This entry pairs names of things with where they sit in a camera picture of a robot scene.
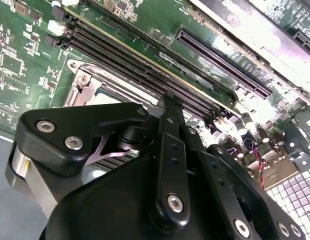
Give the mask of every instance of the perforated metal panel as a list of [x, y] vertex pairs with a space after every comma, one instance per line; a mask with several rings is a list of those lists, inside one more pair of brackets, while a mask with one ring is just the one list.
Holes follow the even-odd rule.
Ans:
[[310, 169], [267, 191], [310, 240]]

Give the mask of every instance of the red and black wires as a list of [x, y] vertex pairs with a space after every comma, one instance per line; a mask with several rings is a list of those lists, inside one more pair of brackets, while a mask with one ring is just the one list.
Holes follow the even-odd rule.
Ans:
[[265, 161], [265, 159], [261, 158], [261, 155], [257, 147], [254, 147], [253, 152], [259, 163], [260, 186], [262, 189], [264, 189], [265, 178], [263, 176], [263, 170], [264, 170], [264, 167], [267, 167], [268, 163]]
[[264, 158], [261, 157], [259, 150], [256, 147], [255, 142], [252, 139], [250, 139], [250, 138], [245, 139], [243, 144], [244, 144], [244, 146], [246, 146], [246, 148], [249, 150], [250, 153], [255, 154], [255, 157], [256, 157], [258, 164], [259, 164], [260, 186], [264, 189], [265, 178], [263, 176], [263, 171], [264, 171], [264, 168], [267, 168], [268, 163], [266, 162], [266, 160]]

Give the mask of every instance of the gray surface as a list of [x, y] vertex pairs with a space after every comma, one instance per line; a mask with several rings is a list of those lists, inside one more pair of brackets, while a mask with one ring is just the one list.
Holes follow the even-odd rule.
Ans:
[[11, 146], [0, 139], [0, 240], [38, 240], [47, 222], [44, 213], [5, 178]]

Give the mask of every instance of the black robotic arm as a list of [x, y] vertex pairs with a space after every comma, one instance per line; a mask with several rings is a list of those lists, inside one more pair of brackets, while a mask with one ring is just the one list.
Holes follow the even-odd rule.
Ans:
[[[139, 157], [83, 185], [85, 164]], [[182, 105], [32, 110], [19, 120], [10, 185], [40, 204], [45, 240], [300, 240], [300, 227], [221, 146], [208, 149]]]

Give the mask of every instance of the electrolytic capacitor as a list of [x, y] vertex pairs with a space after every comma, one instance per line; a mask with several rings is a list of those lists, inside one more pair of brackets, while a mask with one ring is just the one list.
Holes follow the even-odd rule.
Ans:
[[242, 119], [247, 129], [252, 129], [255, 126], [251, 116], [247, 112], [242, 114]]
[[242, 147], [240, 146], [240, 145], [238, 145], [238, 144], [236, 144], [235, 146], [234, 146], [234, 148], [236, 149], [236, 156], [238, 157], [238, 158], [242, 158], [242, 157], [244, 157], [244, 153], [243, 153], [243, 150], [242, 150]]
[[284, 136], [281, 133], [275, 132], [273, 134], [273, 138], [274, 138], [275, 143], [277, 143], [278, 145], [283, 146], [285, 144]]
[[259, 136], [261, 138], [261, 141], [263, 143], [268, 143], [270, 141], [270, 138], [267, 136], [267, 133], [266, 133], [266, 131], [264, 129], [262, 129], [262, 128], [259, 129], [258, 130], [258, 134], [259, 134]]
[[243, 123], [243, 121], [241, 119], [239, 119], [236, 123], [236, 129], [238, 131], [238, 133], [243, 136], [245, 134], [247, 134], [247, 129], [245, 128], [245, 125]]

